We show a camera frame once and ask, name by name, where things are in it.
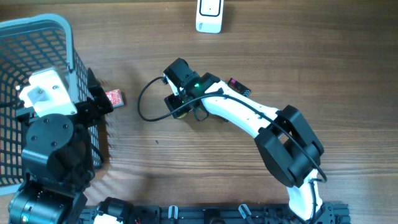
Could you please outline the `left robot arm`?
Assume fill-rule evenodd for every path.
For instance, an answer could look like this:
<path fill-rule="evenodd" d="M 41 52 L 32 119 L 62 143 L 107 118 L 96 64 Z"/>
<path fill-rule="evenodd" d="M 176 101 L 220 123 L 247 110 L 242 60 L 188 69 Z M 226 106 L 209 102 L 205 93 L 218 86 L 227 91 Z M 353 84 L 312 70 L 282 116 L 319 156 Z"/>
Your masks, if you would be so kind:
<path fill-rule="evenodd" d="M 26 125 L 24 181 L 9 203 L 9 223 L 80 223 L 95 177 L 89 128 L 114 108 L 91 69 L 85 101 L 71 99 L 72 81 L 56 67 L 36 71 L 20 94 L 17 119 Z"/>

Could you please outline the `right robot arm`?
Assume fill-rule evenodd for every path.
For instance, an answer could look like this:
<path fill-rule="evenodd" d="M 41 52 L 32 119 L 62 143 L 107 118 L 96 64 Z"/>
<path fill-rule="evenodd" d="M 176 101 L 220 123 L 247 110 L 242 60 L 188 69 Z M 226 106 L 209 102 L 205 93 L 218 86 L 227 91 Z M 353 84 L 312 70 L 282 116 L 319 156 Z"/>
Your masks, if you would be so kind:
<path fill-rule="evenodd" d="M 290 210 L 315 223 L 323 203 L 318 183 L 327 180 L 320 168 L 324 148 L 297 108 L 287 105 L 279 110 L 256 103 L 215 75 L 197 74 L 182 58 L 164 70 L 163 78 L 173 91 L 164 101 L 174 118 L 202 110 L 248 133 L 267 170 L 286 186 Z"/>

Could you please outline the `black red snack packet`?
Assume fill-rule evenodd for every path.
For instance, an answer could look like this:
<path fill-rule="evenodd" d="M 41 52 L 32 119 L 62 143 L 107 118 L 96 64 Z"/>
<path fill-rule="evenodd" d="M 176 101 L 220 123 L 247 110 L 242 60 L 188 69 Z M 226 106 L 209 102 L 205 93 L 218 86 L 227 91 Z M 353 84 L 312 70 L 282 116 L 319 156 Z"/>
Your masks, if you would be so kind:
<path fill-rule="evenodd" d="M 251 90 L 248 87 L 246 87 L 234 78 L 229 79 L 228 86 L 245 97 L 248 97 L 251 93 Z"/>

